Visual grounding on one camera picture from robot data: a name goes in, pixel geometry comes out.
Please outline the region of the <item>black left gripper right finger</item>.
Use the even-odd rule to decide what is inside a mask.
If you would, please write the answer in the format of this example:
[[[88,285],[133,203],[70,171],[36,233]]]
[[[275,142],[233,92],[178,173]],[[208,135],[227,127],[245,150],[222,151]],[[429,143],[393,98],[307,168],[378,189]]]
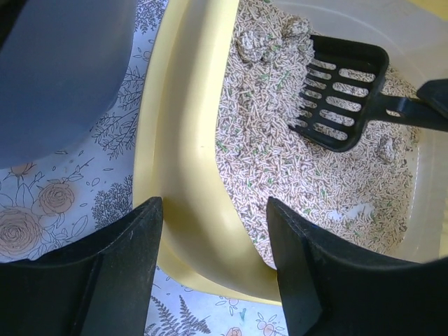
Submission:
[[[269,238],[290,335],[446,335],[447,260],[388,257],[267,201]]]

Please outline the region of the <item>black litter scoop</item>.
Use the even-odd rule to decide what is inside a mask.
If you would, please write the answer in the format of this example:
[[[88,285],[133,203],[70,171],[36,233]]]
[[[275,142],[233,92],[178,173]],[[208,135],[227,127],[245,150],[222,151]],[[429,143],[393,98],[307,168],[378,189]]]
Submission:
[[[330,151],[345,152],[360,140],[368,122],[379,120],[447,131],[447,118],[417,96],[383,94],[389,56],[368,43],[311,36],[314,59],[300,96],[311,102],[290,130]]]

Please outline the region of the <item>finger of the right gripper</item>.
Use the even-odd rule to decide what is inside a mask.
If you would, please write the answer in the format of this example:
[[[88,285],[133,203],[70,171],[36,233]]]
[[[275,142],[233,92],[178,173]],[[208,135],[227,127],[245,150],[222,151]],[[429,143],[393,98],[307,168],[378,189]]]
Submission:
[[[424,83],[416,92],[418,98],[445,118],[448,117],[448,80],[435,79]]]

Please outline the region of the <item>blue trash bin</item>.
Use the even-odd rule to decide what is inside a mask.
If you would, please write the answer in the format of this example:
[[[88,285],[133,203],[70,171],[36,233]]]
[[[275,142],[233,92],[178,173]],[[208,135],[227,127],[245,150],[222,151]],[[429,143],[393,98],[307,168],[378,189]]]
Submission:
[[[74,144],[116,102],[135,1],[1,2],[1,166]]]

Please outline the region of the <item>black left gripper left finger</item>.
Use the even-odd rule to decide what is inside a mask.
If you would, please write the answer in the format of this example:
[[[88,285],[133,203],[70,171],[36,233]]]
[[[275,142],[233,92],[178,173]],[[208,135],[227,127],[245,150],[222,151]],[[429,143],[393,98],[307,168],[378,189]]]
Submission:
[[[2,335],[142,335],[162,199],[37,260],[1,266]]]

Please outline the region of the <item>yellow litter box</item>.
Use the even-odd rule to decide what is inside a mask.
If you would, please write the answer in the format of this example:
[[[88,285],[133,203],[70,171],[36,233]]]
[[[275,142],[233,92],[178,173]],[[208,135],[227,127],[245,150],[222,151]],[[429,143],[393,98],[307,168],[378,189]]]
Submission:
[[[415,86],[447,75],[446,1],[278,1],[316,31],[383,47]],[[218,174],[215,127],[236,1],[170,1],[148,65],[133,204],[163,199],[158,265],[213,295],[281,302]]]

